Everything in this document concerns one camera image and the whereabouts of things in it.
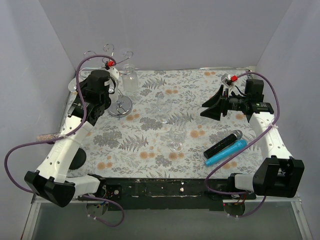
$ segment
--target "wall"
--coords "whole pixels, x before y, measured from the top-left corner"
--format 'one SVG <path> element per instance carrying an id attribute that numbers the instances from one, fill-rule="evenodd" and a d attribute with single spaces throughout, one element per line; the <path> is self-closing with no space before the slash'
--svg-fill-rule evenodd
<path id="1" fill-rule="evenodd" d="M 3 161 L 12 147 L 32 142 L 39 134 L 57 131 L 74 68 L 38 0 L 0 1 L 0 22 Z M 26 187 L 27 170 L 35 170 L 48 152 L 48 145 L 14 152 L 9 158 L 14 178 Z M 32 195 L 10 182 L 3 164 L 0 189 L 0 238 L 20 239 Z"/>
<path id="2" fill-rule="evenodd" d="M 278 94 L 283 140 L 305 164 L 299 193 L 313 239 L 320 239 L 319 26 L 320 1 L 294 0 L 257 65 Z"/>
<path id="3" fill-rule="evenodd" d="M 292 2 L 39 1 L 74 67 L 84 52 L 112 43 L 149 70 L 255 66 Z"/>

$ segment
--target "black round object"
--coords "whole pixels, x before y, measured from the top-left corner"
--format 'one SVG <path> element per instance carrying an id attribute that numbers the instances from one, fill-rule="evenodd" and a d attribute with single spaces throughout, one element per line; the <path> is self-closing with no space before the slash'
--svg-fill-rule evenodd
<path id="1" fill-rule="evenodd" d="M 85 150 L 83 150 L 82 148 L 79 147 L 78 151 L 76 152 L 69 169 L 70 170 L 76 170 L 81 168 L 87 159 L 87 154 L 85 152 Z"/>

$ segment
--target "table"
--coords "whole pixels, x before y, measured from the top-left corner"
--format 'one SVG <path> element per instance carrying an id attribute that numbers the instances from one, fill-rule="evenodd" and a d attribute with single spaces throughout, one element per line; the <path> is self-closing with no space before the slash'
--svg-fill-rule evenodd
<path id="1" fill-rule="evenodd" d="M 139 90 L 123 92 L 133 101 L 133 110 L 124 118 L 115 118 L 105 111 L 92 132 L 82 142 L 87 160 L 69 177 L 98 174 L 106 178 L 205 178 L 216 166 L 206 167 L 203 152 L 233 130 L 241 130 L 250 142 L 255 132 L 241 112 L 229 111 L 221 121 L 200 116 L 201 105 L 211 98 L 221 85 L 223 74 L 239 75 L 245 70 L 168 70 L 137 71 Z M 237 81 L 244 90 L 246 78 Z M 169 124 L 158 121 L 157 95 L 172 94 Z M 75 95 L 72 94 L 69 104 Z M 180 153 L 169 148 L 168 131 L 177 120 L 186 122 L 187 137 Z M 262 162 L 261 151 L 255 145 L 217 171 L 213 178 L 227 178 L 231 173 L 255 172 Z"/>

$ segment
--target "black cylinder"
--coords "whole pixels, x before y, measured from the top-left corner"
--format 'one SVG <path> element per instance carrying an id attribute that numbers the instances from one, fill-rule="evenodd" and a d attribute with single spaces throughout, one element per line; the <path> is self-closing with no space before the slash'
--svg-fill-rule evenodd
<path id="1" fill-rule="evenodd" d="M 206 159 L 209 159 L 241 138 L 242 138 L 242 132 L 240 130 L 235 130 L 229 136 L 222 139 L 220 142 L 218 142 L 217 144 L 215 144 L 214 146 L 206 150 L 203 153 L 203 155 L 205 156 Z"/>

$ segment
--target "wine glass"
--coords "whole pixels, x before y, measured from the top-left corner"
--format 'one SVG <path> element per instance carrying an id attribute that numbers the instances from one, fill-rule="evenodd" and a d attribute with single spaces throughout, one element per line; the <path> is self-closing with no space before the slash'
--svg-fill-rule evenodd
<path id="1" fill-rule="evenodd" d="M 172 108 L 172 96 L 167 92 L 161 92 L 157 96 L 156 100 L 156 107 L 158 110 L 158 118 L 161 123 L 167 124 L 168 123 L 168 112 Z"/>
<path id="2" fill-rule="evenodd" d="M 182 121 L 175 122 L 169 131 L 169 136 L 172 140 L 170 144 L 171 151 L 174 153 L 180 152 L 183 149 L 182 143 L 187 136 L 186 124 Z"/>

